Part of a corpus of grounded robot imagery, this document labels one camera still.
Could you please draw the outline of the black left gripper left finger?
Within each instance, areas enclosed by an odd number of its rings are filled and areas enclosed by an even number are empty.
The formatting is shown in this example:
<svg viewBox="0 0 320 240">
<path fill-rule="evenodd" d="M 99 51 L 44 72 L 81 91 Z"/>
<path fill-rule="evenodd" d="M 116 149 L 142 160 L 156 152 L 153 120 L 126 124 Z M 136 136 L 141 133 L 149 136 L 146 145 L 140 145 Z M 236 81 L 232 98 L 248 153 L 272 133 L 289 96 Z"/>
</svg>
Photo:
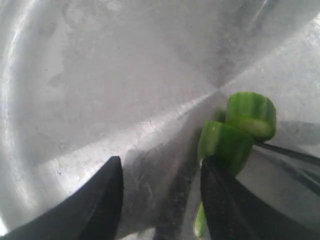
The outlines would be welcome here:
<svg viewBox="0 0 320 240">
<path fill-rule="evenodd" d="M 75 193 L 32 221 L 5 235 L 6 240 L 114 240 L 124 198 L 119 156 L 106 163 Z"/>
</svg>

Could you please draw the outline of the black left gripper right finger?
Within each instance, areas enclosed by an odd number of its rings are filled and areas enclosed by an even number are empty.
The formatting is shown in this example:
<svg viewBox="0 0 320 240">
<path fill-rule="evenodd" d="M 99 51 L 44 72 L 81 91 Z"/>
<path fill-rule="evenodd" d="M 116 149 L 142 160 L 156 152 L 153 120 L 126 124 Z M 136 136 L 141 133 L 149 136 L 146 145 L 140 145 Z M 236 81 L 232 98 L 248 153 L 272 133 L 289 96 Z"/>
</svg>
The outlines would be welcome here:
<svg viewBox="0 0 320 240">
<path fill-rule="evenodd" d="M 318 240 L 319 232 L 285 216 L 250 192 L 216 157 L 202 162 L 200 193 L 212 240 Z"/>
</svg>

